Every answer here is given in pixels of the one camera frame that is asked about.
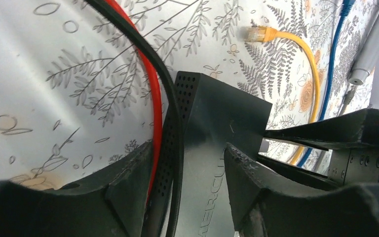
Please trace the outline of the black network switch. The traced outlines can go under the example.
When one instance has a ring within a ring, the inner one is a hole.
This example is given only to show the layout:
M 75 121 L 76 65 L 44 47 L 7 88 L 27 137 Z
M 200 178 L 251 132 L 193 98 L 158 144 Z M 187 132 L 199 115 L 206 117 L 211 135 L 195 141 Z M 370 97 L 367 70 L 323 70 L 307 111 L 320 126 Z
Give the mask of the black network switch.
M 184 123 L 176 236 L 232 237 L 224 149 L 231 143 L 256 156 L 272 104 L 202 73 L 177 72 L 175 87 Z

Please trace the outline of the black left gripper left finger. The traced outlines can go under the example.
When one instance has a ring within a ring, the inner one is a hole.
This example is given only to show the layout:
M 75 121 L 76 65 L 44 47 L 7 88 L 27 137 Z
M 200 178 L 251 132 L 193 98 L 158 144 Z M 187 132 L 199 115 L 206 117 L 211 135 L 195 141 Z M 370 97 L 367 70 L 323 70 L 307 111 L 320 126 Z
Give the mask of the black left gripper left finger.
M 0 237 L 138 237 L 152 171 L 152 143 L 58 190 L 0 181 Z

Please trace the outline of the small metal coupler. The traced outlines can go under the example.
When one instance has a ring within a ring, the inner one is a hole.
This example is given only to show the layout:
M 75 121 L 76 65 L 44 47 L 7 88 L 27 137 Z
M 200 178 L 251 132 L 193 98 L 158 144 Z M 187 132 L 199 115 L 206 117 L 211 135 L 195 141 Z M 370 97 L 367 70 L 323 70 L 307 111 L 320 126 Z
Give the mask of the small metal coupler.
M 259 153 L 267 153 L 268 150 L 269 150 L 269 145 L 270 145 L 269 141 L 266 140 L 266 139 L 263 139 L 263 140 L 261 141 L 261 145 L 260 145 Z

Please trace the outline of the silver microphone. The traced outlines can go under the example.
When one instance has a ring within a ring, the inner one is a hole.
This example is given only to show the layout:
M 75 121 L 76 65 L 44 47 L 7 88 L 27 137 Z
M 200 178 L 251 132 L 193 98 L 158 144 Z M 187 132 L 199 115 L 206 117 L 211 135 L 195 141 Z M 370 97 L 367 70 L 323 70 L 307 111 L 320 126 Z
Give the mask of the silver microphone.
M 379 57 L 379 14 L 366 38 L 366 41 L 351 69 L 348 82 L 362 85 L 376 65 Z

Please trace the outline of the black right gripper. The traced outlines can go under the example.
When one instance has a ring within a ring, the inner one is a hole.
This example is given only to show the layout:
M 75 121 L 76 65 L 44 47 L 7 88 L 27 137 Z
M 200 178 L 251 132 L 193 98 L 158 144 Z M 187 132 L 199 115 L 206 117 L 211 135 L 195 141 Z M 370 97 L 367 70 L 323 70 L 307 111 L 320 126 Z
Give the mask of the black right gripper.
M 266 130 L 264 137 L 334 150 L 328 177 L 257 155 L 256 161 L 292 181 L 324 191 L 339 188 L 339 184 L 379 183 L 379 109 L 361 109 L 314 123 Z

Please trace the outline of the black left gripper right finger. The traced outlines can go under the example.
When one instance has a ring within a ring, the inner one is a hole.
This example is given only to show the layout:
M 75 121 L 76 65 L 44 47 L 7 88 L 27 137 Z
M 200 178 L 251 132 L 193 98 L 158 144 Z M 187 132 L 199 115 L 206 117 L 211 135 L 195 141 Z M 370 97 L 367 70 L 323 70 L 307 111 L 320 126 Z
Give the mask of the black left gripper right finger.
M 225 174 L 243 237 L 379 237 L 379 183 L 301 184 L 227 144 Z

